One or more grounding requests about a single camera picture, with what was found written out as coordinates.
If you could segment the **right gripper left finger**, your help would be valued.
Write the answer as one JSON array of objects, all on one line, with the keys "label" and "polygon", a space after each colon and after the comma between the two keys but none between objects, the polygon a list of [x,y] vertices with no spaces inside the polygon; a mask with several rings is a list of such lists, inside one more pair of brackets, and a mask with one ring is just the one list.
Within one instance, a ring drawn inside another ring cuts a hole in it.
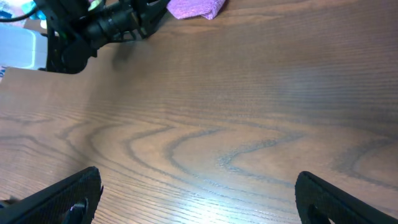
[{"label": "right gripper left finger", "polygon": [[1,223],[91,223],[102,193],[98,168],[87,167],[22,200],[2,200]]}]

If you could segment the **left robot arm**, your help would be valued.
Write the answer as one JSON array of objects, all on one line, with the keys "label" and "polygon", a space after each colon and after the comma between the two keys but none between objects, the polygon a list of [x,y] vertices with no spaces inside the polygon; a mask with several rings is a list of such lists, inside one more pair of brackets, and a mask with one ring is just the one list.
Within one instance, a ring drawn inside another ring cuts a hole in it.
[{"label": "left robot arm", "polygon": [[76,74],[104,45],[146,39],[156,32],[169,0],[35,0],[46,16],[46,72]]}]

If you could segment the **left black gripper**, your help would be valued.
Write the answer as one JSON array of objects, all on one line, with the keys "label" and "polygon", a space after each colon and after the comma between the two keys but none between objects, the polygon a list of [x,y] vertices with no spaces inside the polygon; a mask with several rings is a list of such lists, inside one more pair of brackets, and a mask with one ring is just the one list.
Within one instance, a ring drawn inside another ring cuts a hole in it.
[{"label": "left black gripper", "polygon": [[156,32],[157,25],[167,12],[170,0],[118,1],[106,6],[106,1],[93,1],[89,7],[86,38],[92,44],[109,44],[146,39]]}]

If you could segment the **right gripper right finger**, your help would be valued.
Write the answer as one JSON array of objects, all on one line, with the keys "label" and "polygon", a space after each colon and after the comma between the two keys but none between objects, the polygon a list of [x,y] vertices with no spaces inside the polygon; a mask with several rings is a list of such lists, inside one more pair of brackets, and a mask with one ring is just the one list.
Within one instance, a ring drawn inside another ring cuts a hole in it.
[{"label": "right gripper right finger", "polygon": [[397,224],[396,218],[308,171],[297,177],[295,201],[303,224]]}]

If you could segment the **purple microfiber cloth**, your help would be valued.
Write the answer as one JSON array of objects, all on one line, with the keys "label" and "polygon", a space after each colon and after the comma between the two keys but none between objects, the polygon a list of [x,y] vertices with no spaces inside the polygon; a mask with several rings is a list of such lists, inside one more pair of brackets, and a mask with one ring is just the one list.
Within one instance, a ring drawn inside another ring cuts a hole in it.
[{"label": "purple microfiber cloth", "polygon": [[167,10],[176,19],[202,16],[212,20],[223,7],[225,0],[170,0]]}]

